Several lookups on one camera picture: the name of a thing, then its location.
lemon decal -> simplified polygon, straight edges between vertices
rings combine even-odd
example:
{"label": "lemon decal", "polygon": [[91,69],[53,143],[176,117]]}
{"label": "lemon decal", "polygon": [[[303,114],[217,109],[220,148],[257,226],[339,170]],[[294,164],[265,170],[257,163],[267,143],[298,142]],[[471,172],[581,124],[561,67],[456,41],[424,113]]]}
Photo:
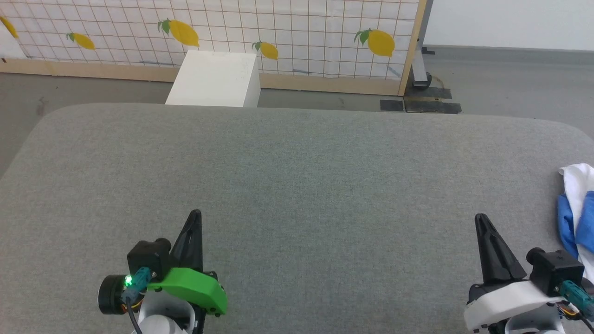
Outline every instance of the lemon decal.
{"label": "lemon decal", "polygon": [[196,34],[196,31],[189,25],[180,21],[171,21],[170,19],[167,19],[157,24],[157,30],[160,31],[161,28],[163,28],[163,31],[166,34],[169,34],[169,30],[171,30],[171,34],[174,38],[182,44],[199,47],[198,34]]}
{"label": "lemon decal", "polygon": [[66,34],[66,37],[71,41],[76,42],[81,48],[95,50],[95,44],[93,44],[93,41],[85,35],[70,33]]}
{"label": "lemon decal", "polygon": [[391,57],[396,47],[392,36],[381,30],[371,30],[371,28],[362,30],[355,35],[355,40],[357,40],[357,37],[361,41],[361,45],[364,45],[369,40],[367,47],[378,56]]}
{"label": "lemon decal", "polygon": [[6,26],[6,29],[8,29],[8,32],[14,38],[18,38],[17,31],[15,30],[14,26],[12,25],[12,23],[10,23],[10,21],[8,21],[6,18],[0,16],[0,22],[4,23],[4,25]]}
{"label": "lemon decal", "polygon": [[252,43],[252,49],[254,48],[256,51],[262,51],[262,56],[268,59],[279,60],[279,51],[270,43],[255,42]]}

white cloth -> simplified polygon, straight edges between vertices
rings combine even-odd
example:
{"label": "white cloth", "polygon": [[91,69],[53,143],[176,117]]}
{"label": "white cloth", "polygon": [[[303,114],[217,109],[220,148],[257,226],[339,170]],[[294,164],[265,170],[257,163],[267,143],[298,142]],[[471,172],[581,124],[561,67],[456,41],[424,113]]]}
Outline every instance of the white cloth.
{"label": "white cloth", "polygon": [[[594,168],[587,163],[577,163],[559,169],[565,183],[565,194],[573,214],[573,231],[578,239],[578,225],[584,211],[584,200],[588,191],[594,191]],[[584,277],[594,282],[594,254],[583,245],[577,244],[578,260],[584,264]]]}

gray floor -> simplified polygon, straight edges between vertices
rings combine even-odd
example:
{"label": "gray floor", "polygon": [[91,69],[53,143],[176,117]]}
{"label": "gray floor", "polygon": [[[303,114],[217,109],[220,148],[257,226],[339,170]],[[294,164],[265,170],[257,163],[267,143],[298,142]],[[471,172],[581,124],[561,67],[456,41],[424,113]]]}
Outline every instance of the gray floor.
{"label": "gray floor", "polygon": [[[535,60],[516,53],[515,58],[501,57],[494,51],[487,57],[468,56],[474,55],[470,52],[462,57],[460,53],[438,52],[428,57],[426,64],[437,78],[434,85],[443,83],[451,89],[453,101],[462,105],[463,114],[547,119],[573,125],[594,137],[594,64],[581,61],[584,57],[579,61],[564,55]],[[0,176],[44,115],[81,103],[164,103],[171,85],[0,74]],[[379,111],[380,99],[386,98],[395,97],[263,90],[259,106]]]}

white cube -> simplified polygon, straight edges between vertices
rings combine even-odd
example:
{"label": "white cube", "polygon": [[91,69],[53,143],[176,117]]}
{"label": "white cube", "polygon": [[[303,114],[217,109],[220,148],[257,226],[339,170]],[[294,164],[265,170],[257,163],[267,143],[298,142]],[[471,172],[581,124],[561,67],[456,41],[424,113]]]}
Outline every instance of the white cube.
{"label": "white cube", "polygon": [[256,59],[253,53],[188,51],[165,104],[257,107]]}

metal stand leg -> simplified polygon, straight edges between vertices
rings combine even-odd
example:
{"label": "metal stand leg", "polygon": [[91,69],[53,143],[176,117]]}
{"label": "metal stand leg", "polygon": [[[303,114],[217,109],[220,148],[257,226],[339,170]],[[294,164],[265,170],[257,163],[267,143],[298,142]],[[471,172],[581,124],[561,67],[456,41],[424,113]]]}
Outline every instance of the metal stand leg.
{"label": "metal stand leg", "polygon": [[433,0],[427,0],[425,6],[425,13],[421,21],[421,30],[419,31],[419,38],[416,43],[415,57],[412,61],[412,87],[415,89],[425,90],[429,88],[431,84],[431,74],[426,72],[425,63],[423,61],[423,42],[425,40],[425,33],[427,31],[427,24],[429,23],[429,15],[431,14],[431,7],[433,6]]}

